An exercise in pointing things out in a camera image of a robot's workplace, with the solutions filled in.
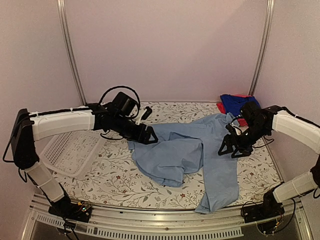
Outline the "light blue shirt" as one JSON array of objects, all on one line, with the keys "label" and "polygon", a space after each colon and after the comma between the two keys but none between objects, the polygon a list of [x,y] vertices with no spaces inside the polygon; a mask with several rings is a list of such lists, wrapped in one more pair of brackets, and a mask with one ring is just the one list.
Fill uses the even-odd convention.
[{"label": "light blue shirt", "polygon": [[158,142],[128,141],[128,149],[138,169],[159,185],[179,188],[186,174],[203,170],[205,193],[196,208],[209,214],[239,198],[237,159],[219,155],[231,113],[216,113],[191,123],[155,124]]}]

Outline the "blue printed t-shirt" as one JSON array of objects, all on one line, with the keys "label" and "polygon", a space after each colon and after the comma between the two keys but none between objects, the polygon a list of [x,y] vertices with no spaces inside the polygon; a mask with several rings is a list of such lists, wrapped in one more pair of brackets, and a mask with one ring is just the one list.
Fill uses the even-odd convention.
[{"label": "blue printed t-shirt", "polygon": [[231,113],[234,117],[239,117],[242,116],[241,108],[249,102],[254,102],[260,108],[260,104],[254,96],[230,94],[221,95],[217,107],[223,114]]}]

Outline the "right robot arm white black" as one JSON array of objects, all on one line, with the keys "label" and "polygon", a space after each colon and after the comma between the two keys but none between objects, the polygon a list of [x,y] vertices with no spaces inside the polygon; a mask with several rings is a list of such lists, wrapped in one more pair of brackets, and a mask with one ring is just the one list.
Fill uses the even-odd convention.
[{"label": "right robot arm white black", "polygon": [[[284,134],[302,143],[317,155],[320,153],[319,125],[294,114],[287,107],[272,105],[261,108],[250,101],[240,109],[240,117],[247,122],[247,129],[237,133],[232,124],[227,124],[228,134],[223,138],[218,155],[247,157],[252,153],[254,144],[264,136],[271,136],[272,132]],[[262,218],[269,218],[281,203],[311,193],[319,187],[320,163],[316,162],[309,171],[265,193],[258,213]]]}]

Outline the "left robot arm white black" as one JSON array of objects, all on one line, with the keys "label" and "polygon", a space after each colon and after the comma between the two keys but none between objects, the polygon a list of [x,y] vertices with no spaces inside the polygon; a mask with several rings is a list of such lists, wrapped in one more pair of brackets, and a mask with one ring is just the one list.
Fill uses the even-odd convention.
[{"label": "left robot arm white black", "polygon": [[51,141],[62,134],[81,131],[109,130],[122,138],[144,145],[158,142],[154,129],[141,119],[149,116],[148,110],[131,115],[133,107],[115,106],[113,103],[93,103],[78,108],[66,108],[47,112],[28,112],[19,110],[4,155],[12,152],[13,163],[44,193],[48,201],[63,216],[74,213],[74,205],[62,187],[52,176],[50,170],[39,157],[36,142]]}]

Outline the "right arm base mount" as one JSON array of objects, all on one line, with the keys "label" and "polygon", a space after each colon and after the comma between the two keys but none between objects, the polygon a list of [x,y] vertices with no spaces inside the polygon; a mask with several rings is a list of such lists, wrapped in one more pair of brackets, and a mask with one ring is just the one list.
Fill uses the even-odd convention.
[{"label": "right arm base mount", "polygon": [[240,210],[240,215],[245,223],[252,223],[269,218],[281,216],[285,213],[284,207],[281,203],[255,203],[253,201],[245,202]]}]

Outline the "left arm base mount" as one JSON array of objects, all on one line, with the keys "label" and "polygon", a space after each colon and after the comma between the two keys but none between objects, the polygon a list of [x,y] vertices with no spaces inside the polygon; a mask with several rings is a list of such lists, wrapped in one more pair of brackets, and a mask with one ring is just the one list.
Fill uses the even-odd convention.
[{"label": "left arm base mount", "polygon": [[92,214],[92,206],[84,201],[73,203],[61,199],[50,204],[48,213],[63,219],[88,223]]}]

